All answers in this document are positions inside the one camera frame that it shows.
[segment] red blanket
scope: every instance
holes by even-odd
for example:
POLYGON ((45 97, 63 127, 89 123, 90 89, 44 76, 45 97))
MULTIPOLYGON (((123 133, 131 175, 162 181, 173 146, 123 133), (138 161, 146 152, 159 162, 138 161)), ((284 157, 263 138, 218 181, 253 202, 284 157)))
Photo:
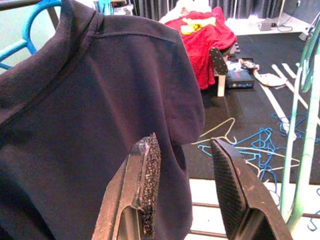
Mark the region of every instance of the red blanket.
POLYGON ((215 84, 209 50, 212 47, 224 50, 237 41, 235 34, 225 25, 222 9, 215 7, 206 13, 191 11, 165 25, 180 32, 200 89, 215 84))

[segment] blue plastic hanger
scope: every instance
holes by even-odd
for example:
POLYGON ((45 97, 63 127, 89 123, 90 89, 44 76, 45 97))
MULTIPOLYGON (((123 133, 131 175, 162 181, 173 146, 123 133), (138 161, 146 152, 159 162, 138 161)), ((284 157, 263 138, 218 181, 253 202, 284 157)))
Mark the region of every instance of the blue plastic hanger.
POLYGON ((57 6, 61 6, 61 0, 42 0, 34 6, 30 17, 23 26, 22 39, 0 51, 0 68, 10 69, 11 66, 1 62, 23 48, 27 48, 32 55, 36 53, 37 50, 30 38, 31 25, 40 12, 57 6))

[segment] black rubber mat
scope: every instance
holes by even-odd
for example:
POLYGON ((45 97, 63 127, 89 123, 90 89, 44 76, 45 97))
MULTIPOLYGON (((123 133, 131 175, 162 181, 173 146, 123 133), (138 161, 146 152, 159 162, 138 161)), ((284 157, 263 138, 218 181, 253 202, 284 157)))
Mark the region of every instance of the black rubber mat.
MULTIPOLYGON (((251 57, 256 64, 260 65, 260 74, 276 72, 272 69, 272 64, 276 64, 282 73, 294 84, 294 80, 283 68, 282 63, 287 63, 290 68, 296 72, 296 63, 300 61, 300 56, 303 51, 305 42, 299 39, 299 33, 281 33, 281 34, 261 34, 261 35, 247 35, 238 36, 238 43, 240 46, 239 57, 251 57)), ((271 87, 271 92, 280 104, 282 110, 287 117, 291 116, 293 93, 287 88, 283 87, 275 89, 271 87)), ((300 93, 302 98, 308 103, 309 93, 300 93)), ((236 139, 242 140, 246 137, 259 131, 260 128, 272 128, 272 142, 276 147, 285 147, 287 145, 287 137, 282 136, 279 120, 272 118, 275 113, 268 97, 256 80, 253 89, 227 89, 225 97, 217 97, 216 86, 213 86, 202 92, 203 104, 205 107, 205 127, 204 132, 217 126, 228 118, 235 118, 236 122, 228 135, 230 140, 233 136, 236 139)), ((299 102, 299 113, 307 113, 307 110, 299 102)), ((223 136, 228 130, 231 122, 222 126, 221 128, 211 132, 202 139, 210 137, 223 136)), ((305 126, 302 123, 299 129, 304 131, 305 126)), ((320 137, 320 128, 318 126, 317 136, 320 137)), ((252 141, 244 142, 241 146, 249 147, 252 141)), ((312 162, 311 184, 320 184, 320 143, 316 143, 315 152, 312 162)), ((303 140, 297 139, 293 146, 294 158, 300 159, 303 149, 303 140)), ((197 145, 183 146, 185 157, 188 162, 188 172, 190 178, 197 179, 214 179, 213 162, 211 157, 203 153, 197 148, 197 145)), ((277 153, 285 154, 284 149, 280 149, 277 153)), ((273 168, 282 167, 284 159, 274 156, 271 160, 270 166, 273 168)), ((282 170, 276 170, 277 181, 281 182, 282 170)), ((271 182, 273 178, 266 173, 265 179, 271 182)), ((291 168, 290 182, 296 182, 298 175, 298 168, 291 168)))

